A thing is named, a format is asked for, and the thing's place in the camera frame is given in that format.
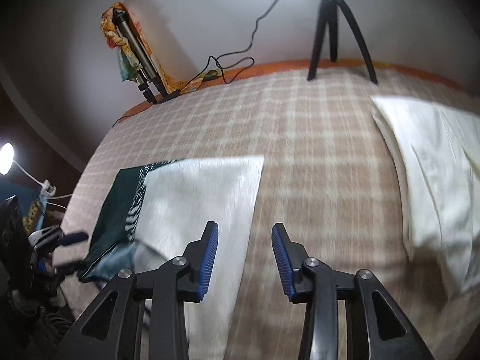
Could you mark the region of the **cream and green printed shirt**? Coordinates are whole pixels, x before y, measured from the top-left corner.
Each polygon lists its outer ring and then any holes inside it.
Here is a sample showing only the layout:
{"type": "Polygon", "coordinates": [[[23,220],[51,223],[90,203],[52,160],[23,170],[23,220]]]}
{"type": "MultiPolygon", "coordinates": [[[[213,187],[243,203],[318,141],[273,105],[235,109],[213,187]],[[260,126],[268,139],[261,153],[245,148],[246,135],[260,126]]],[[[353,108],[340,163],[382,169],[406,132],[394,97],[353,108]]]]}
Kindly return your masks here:
{"type": "Polygon", "coordinates": [[[219,242],[205,300],[186,307],[191,359],[222,359],[247,256],[264,156],[175,159],[119,170],[85,257],[83,283],[179,256],[209,221],[219,242]]]}

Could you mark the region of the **beige plaid blanket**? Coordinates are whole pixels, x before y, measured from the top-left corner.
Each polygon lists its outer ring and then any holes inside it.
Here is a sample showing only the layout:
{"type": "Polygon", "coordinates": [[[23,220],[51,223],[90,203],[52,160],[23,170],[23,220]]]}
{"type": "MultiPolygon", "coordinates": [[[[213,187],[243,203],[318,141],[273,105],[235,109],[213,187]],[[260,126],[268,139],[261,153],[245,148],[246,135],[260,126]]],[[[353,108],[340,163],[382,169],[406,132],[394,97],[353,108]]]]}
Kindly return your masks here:
{"type": "Polygon", "coordinates": [[[202,359],[295,359],[304,307],[288,302],[272,225],[332,268],[367,268],[385,285],[437,359],[456,358],[479,324],[479,293],[448,299],[436,264],[408,263],[395,166],[371,115],[374,95],[410,96],[479,111],[463,90],[391,69],[371,83],[332,68],[273,73],[188,94],[114,127],[91,157],[63,226],[91,232],[116,174],[171,158],[263,155],[247,261],[229,324],[202,359]]]}

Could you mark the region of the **orange floral scarf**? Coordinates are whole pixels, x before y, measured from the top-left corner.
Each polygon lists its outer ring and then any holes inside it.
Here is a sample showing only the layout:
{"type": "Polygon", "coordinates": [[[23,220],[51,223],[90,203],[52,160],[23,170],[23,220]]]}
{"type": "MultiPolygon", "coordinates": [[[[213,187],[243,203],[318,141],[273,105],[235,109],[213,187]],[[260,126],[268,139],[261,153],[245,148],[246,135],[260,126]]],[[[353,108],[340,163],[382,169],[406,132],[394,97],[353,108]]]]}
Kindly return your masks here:
{"type": "Polygon", "coordinates": [[[120,2],[103,12],[101,30],[108,47],[116,52],[121,79],[136,83],[150,103],[158,102],[150,86],[157,89],[162,100],[168,101],[180,94],[195,91],[202,83],[219,77],[218,70],[203,72],[187,81],[170,76],[160,65],[139,21],[120,2]]]}

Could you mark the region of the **folded silver tripod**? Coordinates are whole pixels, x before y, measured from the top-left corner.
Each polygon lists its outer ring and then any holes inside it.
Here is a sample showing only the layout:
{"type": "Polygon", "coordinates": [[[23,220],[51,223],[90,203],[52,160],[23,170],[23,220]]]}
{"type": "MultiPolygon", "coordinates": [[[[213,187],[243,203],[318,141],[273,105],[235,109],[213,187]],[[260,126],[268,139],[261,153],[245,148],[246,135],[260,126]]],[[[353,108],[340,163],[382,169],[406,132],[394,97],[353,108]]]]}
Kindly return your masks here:
{"type": "Polygon", "coordinates": [[[137,87],[142,92],[145,99],[149,103],[159,104],[176,98],[180,94],[180,90],[176,89],[171,93],[167,91],[160,74],[157,72],[150,57],[147,55],[137,33],[133,30],[133,27],[130,24],[130,16],[127,11],[114,8],[112,18],[113,24],[118,30],[120,30],[121,35],[128,40],[128,45],[140,64],[135,75],[135,80],[138,83],[137,87]],[[152,83],[162,96],[159,101],[151,91],[149,83],[152,83]]]}

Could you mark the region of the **black mini tripod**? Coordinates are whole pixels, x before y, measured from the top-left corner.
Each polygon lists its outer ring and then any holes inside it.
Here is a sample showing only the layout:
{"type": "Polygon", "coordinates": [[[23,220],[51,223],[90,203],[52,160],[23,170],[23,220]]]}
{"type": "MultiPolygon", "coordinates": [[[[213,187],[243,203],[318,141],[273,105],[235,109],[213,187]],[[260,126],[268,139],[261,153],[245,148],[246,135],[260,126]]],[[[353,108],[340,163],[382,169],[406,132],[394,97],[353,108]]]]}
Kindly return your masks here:
{"type": "Polygon", "coordinates": [[[307,81],[314,80],[317,76],[317,68],[320,62],[320,55],[326,35],[326,30],[329,30],[329,60],[331,63],[336,63],[338,60],[339,11],[345,17],[346,22],[350,27],[350,30],[352,30],[352,34],[360,49],[360,53],[367,68],[369,79],[375,85],[377,85],[377,74],[375,72],[374,64],[368,51],[364,36],[360,31],[359,24],[357,23],[351,8],[349,8],[345,0],[320,0],[316,23],[316,34],[313,42],[312,55],[310,58],[307,74],[307,81]]]}

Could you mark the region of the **white clip desk lamp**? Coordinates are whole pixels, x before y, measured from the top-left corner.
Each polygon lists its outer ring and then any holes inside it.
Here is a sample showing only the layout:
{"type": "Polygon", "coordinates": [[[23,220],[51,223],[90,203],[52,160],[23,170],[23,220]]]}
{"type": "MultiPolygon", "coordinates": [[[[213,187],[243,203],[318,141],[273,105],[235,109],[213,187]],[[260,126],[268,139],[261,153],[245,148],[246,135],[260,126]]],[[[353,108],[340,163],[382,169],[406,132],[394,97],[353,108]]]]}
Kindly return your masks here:
{"type": "Polygon", "coordinates": [[[40,196],[41,199],[45,202],[46,206],[57,207],[62,210],[67,209],[66,205],[58,204],[56,200],[62,200],[65,198],[72,197],[72,194],[57,195],[56,187],[50,183],[48,179],[44,181],[38,180],[35,176],[30,174],[26,169],[24,169],[15,158],[16,152],[15,148],[9,142],[5,143],[1,147],[0,157],[1,157],[1,175],[7,175],[13,167],[17,167],[27,178],[32,180],[36,185],[40,186],[40,196]]]}

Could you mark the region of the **folded white shirt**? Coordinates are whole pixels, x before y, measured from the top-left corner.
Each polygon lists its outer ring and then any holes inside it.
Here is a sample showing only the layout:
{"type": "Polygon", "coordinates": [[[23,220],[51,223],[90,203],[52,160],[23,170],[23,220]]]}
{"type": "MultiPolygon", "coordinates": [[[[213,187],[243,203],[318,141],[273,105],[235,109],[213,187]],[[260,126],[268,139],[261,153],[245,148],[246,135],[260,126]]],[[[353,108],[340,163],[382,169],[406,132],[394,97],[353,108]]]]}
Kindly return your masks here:
{"type": "Polygon", "coordinates": [[[400,186],[403,246],[435,261],[448,297],[479,286],[479,116],[414,97],[373,96],[400,186]]]}

